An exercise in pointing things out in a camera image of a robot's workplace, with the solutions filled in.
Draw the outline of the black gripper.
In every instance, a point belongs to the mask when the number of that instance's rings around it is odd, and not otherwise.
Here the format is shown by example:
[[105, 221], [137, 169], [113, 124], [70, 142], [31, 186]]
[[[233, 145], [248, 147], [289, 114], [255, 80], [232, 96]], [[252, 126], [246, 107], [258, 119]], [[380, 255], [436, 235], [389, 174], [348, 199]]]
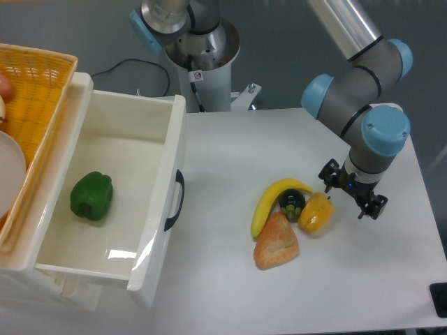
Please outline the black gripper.
[[356, 181], [354, 173], [349, 174], [344, 166], [340, 169], [339, 163], [333, 158], [323, 166], [318, 177], [325, 185], [324, 193], [329, 193], [332, 188], [340, 188], [356, 201], [360, 208], [358, 219], [368, 216], [376, 220], [388, 203], [387, 197], [373, 193], [376, 182]]

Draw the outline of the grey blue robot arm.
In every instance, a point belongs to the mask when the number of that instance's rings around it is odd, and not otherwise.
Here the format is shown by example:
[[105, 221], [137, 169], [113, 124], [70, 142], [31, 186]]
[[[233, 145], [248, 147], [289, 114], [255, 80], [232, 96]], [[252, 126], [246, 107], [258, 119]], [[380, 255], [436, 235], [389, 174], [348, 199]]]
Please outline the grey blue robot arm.
[[[378, 218], [387, 198], [374, 192], [411, 126], [400, 109], [373, 106], [372, 100], [411, 69], [410, 48], [386, 40], [357, 1], [311, 1], [310, 7], [351, 64], [339, 79], [315, 77], [305, 88], [302, 107], [350, 147], [342, 165], [332, 160], [319, 177], [340, 188], [362, 216]], [[189, 112], [227, 112], [247, 107], [248, 94], [230, 97], [231, 64], [240, 51], [235, 27], [220, 16], [217, 1], [144, 1], [129, 15], [147, 49], [163, 51], [179, 75]]]

